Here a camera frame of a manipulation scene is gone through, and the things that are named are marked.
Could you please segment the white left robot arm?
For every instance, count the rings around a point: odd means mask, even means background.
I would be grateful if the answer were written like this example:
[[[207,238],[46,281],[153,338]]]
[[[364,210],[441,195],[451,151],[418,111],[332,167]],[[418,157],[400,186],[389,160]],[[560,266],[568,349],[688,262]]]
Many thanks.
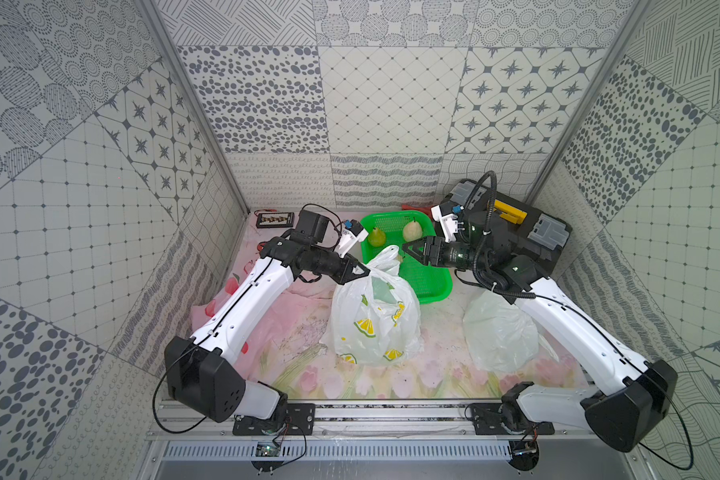
[[[217,423],[242,416],[263,422],[265,431],[286,425],[286,394],[244,379],[234,364],[265,313],[303,273],[338,285],[369,275],[350,253],[368,236],[362,224],[339,223],[337,243],[324,247],[329,223],[324,215],[301,210],[295,227],[264,243],[251,272],[220,310],[189,338],[168,343],[161,380],[171,399]]]

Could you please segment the green plastic basket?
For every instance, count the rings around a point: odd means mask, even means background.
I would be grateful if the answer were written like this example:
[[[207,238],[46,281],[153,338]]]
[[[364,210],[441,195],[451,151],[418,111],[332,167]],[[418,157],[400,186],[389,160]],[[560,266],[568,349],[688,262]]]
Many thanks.
[[[411,221],[417,222],[423,230],[424,236],[434,236],[435,230],[427,215],[415,210],[375,213],[365,216],[361,220],[363,227],[371,233],[378,228],[386,235],[386,243],[382,246],[373,246],[364,241],[361,244],[362,261],[368,263],[374,259],[384,248],[395,245],[399,248],[402,262],[399,275],[413,288],[421,304],[430,304],[447,298],[453,287],[450,272],[447,269],[424,266],[404,253],[402,246],[403,229]]]

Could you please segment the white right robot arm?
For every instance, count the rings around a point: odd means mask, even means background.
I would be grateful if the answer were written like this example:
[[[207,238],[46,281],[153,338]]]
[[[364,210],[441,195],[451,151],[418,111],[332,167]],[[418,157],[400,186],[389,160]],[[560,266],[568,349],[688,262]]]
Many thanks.
[[[628,452],[668,414],[677,383],[665,361],[649,361],[581,312],[548,275],[564,246],[565,224],[535,211],[520,224],[480,199],[472,209],[452,201],[433,207],[442,230],[407,241],[404,252],[424,266],[469,271],[478,286],[529,315],[571,353],[594,384],[585,389],[544,388],[522,382],[502,398],[511,432],[529,433],[542,422],[593,432]]]

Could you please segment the white plastic bag lemon print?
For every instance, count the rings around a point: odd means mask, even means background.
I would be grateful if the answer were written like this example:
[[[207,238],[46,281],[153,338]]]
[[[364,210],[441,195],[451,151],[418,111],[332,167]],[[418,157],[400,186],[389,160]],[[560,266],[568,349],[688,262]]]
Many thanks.
[[[539,350],[539,334],[531,317],[490,291],[468,305],[463,332],[472,362],[480,370],[515,372]]]

